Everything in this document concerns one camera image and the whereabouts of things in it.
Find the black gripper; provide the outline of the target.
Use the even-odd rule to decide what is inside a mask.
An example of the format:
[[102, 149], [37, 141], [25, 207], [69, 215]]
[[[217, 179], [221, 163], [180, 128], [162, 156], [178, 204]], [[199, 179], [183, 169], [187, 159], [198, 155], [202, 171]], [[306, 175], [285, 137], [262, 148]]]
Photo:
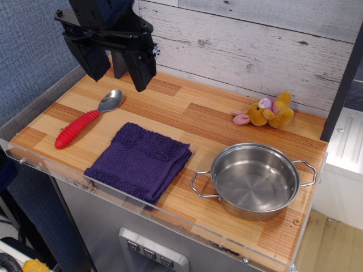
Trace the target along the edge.
[[156, 76], [158, 46], [153, 26], [133, 11], [134, 1], [70, 1], [71, 8], [58, 9], [54, 19], [72, 55], [96, 82], [111, 67], [105, 50], [121, 52], [138, 92], [146, 90]]

